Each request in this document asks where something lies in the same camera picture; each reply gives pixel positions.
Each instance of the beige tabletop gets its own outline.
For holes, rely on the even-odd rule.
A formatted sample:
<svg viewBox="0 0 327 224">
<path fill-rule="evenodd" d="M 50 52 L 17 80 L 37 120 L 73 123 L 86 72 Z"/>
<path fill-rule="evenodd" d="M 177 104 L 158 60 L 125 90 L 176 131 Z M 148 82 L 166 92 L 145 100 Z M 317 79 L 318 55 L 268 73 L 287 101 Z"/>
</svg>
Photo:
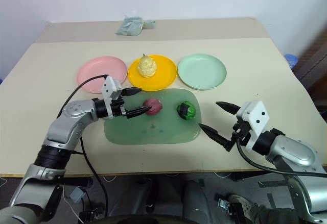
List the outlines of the beige tabletop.
<svg viewBox="0 0 327 224">
<path fill-rule="evenodd" d="M 176 64 L 187 55 L 207 53 L 219 58 L 227 68 L 227 78 L 219 87 L 199 91 L 180 78 L 169 88 L 191 91 L 199 102 L 202 122 L 230 138 L 236 117 L 215 102 L 241 106 L 262 100 L 270 120 L 288 137 L 314 146 L 327 164 L 326 123 L 308 93 L 296 79 L 288 63 L 265 29 L 252 18 L 209 20 L 162 20 L 155 29 L 139 36 L 116 36 L 120 22 L 56 23 L 49 25 L 38 41 L 0 85 L 0 173 L 25 174 L 43 143 L 49 125 L 77 86 L 76 75 L 87 61 L 115 56 L 129 66 L 143 53 L 159 54 Z M 128 79 L 123 87 L 131 84 Z M 101 95 L 79 91 L 73 99 Z M 117 145 L 104 136 L 102 119 L 83 134 L 89 159 L 100 174 L 131 172 L 249 170 L 234 147 L 230 153 L 203 132 L 182 144 Z M 248 154 L 254 161 L 270 165 L 263 156 Z M 73 155 L 68 175 L 90 174 L 83 156 Z"/>
</svg>

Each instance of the red fruit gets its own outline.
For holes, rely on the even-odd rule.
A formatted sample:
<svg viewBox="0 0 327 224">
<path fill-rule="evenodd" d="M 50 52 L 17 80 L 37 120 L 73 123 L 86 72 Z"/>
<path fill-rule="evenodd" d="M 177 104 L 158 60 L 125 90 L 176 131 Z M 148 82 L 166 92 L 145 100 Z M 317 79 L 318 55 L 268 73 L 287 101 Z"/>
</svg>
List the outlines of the red fruit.
<svg viewBox="0 0 327 224">
<path fill-rule="evenodd" d="M 154 115 L 160 112 L 162 104 L 157 98 L 150 98 L 143 103 L 143 106 L 151 106 L 151 109 L 147 112 L 148 115 Z"/>
</svg>

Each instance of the green cutting board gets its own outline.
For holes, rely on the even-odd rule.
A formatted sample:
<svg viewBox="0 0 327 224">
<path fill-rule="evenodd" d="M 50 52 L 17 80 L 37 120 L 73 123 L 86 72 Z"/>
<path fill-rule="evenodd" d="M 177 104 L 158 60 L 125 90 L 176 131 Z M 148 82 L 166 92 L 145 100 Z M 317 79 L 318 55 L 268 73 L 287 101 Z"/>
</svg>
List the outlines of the green cutting board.
<svg viewBox="0 0 327 224">
<path fill-rule="evenodd" d="M 124 97 L 127 110 L 142 106 L 149 98 L 161 101 L 162 110 L 155 115 L 142 114 L 127 119 L 115 117 L 105 119 L 106 138 L 120 145 L 172 144 L 194 140 L 200 133 L 201 111 L 196 97 L 188 90 L 165 89 L 156 92 L 145 92 Z M 191 102 L 196 108 L 193 119 L 184 120 L 177 113 L 177 106 L 183 101 Z"/>
</svg>

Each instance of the shoe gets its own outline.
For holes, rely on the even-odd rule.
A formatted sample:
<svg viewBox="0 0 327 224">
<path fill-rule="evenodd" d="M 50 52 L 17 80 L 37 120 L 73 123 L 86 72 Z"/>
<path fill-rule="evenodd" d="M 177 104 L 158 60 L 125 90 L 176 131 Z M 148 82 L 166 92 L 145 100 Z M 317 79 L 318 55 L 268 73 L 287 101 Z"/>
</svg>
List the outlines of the shoe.
<svg viewBox="0 0 327 224">
<path fill-rule="evenodd" d="M 251 203 L 246 198 L 235 194 L 228 196 L 228 201 L 230 203 L 241 203 L 245 218 L 251 220 L 250 211 L 254 207 L 253 203 Z"/>
</svg>

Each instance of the plate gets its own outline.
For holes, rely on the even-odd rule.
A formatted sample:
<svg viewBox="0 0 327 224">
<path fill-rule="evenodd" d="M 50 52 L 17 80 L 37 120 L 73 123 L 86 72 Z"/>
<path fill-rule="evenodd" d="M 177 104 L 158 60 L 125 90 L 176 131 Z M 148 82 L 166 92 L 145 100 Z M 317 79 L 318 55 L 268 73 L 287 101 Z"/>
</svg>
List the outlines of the plate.
<svg viewBox="0 0 327 224">
<path fill-rule="evenodd" d="M 85 80 L 94 76 L 107 74 L 114 79 L 119 80 L 120 83 L 126 78 L 127 67 L 126 64 L 117 57 L 97 57 L 85 63 L 77 74 L 77 83 L 80 85 Z M 101 93 L 103 79 L 96 79 L 88 82 L 82 86 L 82 89 L 90 93 Z"/>
<path fill-rule="evenodd" d="M 157 64 L 154 76 L 144 78 L 139 74 L 137 67 L 140 58 L 136 59 L 128 69 L 128 79 L 133 86 L 144 91 L 158 91 L 170 86 L 177 77 L 176 64 L 167 57 L 160 55 L 149 55 Z"/>
<path fill-rule="evenodd" d="M 197 90 L 210 90 L 224 82 L 227 70 L 214 56 L 193 54 L 179 62 L 178 74 L 188 86 Z"/>
<path fill-rule="evenodd" d="M 149 98 L 157 98 L 162 110 L 155 115 L 142 114 L 132 119 L 123 116 L 104 119 L 104 133 L 108 141 L 119 145 L 178 144 L 193 141 L 200 134 L 201 110 L 195 95 L 185 89 L 141 91 L 124 97 L 127 110 L 142 106 Z M 196 108 L 195 117 L 182 119 L 177 106 L 189 101 Z"/>
</svg>

